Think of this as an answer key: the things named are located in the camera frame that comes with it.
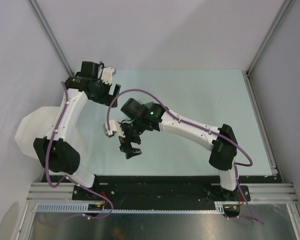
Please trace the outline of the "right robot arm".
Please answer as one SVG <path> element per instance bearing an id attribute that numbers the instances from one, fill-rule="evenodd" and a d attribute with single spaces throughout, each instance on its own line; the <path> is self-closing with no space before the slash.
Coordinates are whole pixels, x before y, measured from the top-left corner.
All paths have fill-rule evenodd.
<path id="1" fill-rule="evenodd" d="M 227 201 L 238 196 L 234 167 L 238 142 L 229 125 L 204 125 L 165 110 L 158 103 L 141 104 L 133 98 L 129 98 L 120 110 L 132 120 L 130 123 L 120 123 L 123 135 L 119 137 L 119 149 L 127 159 L 142 153 L 141 149 L 132 147 L 132 144 L 141 144 L 140 136 L 145 131 L 176 134 L 210 151 L 208 162 L 219 172 L 221 196 Z"/>

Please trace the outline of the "green hand brush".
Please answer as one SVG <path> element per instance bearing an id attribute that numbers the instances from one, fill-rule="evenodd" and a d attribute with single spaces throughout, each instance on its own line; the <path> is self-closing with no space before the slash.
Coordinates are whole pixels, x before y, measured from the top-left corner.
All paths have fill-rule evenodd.
<path id="1" fill-rule="evenodd" d="M 151 102 L 144 103 L 143 105 L 144 105 L 146 108 L 150 109 L 151 106 L 152 106 L 153 104 L 154 104 L 154 102 L 151 101 Z"/>

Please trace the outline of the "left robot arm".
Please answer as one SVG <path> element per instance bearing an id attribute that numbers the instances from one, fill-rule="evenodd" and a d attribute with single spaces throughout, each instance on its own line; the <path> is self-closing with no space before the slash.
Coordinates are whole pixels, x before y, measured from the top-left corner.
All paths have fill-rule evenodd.
<path id="1" fill-rule="evenodd" d="M 121 86 L 116 84 L 113 94 L 110 94 L 115 74 L 116 69 L 105 66 L 103 62 L 83 61 L 80 71 L 61 83 L 63 98 L 60 108 L 45 135 L 33 142 L 47 181 L 51 181 L 50 173 L 61 174 L 76 185 L 84 186 L 83 194 L 90 200 L 100 196 L 101 188 L 94 184 L 95 175 L 83 166 L 86 150 L 76 124 L 88 101 L 117 107 L 115 97 Z"/>

